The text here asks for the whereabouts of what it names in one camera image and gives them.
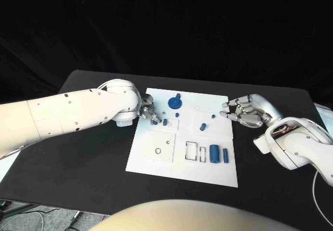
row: blue object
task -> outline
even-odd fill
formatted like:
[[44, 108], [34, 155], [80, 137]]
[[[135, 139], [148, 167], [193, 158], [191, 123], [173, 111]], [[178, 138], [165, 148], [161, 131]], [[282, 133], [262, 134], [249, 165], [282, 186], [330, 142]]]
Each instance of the blue object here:
[[223, 162], [229, 163], [229, 158], [227, 158], [227, 149], [223, 148]]
[[177, 93], [176, 97], [168, 99], [167, 104], [171, 109], [178, 109], [181, 107], [180, 93]]
[[200, 131], [203, 131], [204, 128], [206, 128], [206, 124], [201, 124], [201, 126], [200, 126]]
[[210, 158], [210, 163], [216, 164], [220, 162], [219, 146], [214, 144], [209, 146], [209, 158]]

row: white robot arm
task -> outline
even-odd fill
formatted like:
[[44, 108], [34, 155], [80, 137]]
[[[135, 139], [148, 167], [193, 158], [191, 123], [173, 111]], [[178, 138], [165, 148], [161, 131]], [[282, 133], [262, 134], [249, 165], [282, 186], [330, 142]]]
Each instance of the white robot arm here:
[[59, 94], [34, 100], [0, 105], [0, 158], [20, 147], [60, 134], [106, 123], [119, 127], [142, 116], [161, 122], [152, 97], [139, 95], [134, 84], [121, 79], [98, 89]]
[[236, 106], [235, 113], [220, 115], [250, 128], [265, 125], [265, 134], [253, 139], [259, 151], [272, 153], [289, 170], [311, 164], [333, 186], [333, 139], [325, 130], [308, 119], [284, 118], [266, 99], [252, 94], [222, 104]]

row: black cable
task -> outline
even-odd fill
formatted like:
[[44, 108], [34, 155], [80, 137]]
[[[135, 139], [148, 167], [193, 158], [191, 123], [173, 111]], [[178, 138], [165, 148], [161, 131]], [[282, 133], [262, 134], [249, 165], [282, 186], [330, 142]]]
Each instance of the black cable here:
[[70, 227], [70, 226], [65, 229], [65, 231], [67, 231], [67, 230], [76, 230], [76, 231], [79, 231], [75, 227]]
[[59, 210], [59, 208], [52, 209], [49, 212], [44, 212], [44, 211], [40, 211], [40, 210], [34, 210], [34, 211], [23, 212], [23, 213], [18, 213], [18, 214], [34, 213], [34, 212], [47, 214], [47, 213], [53, 212], [54, 210]]

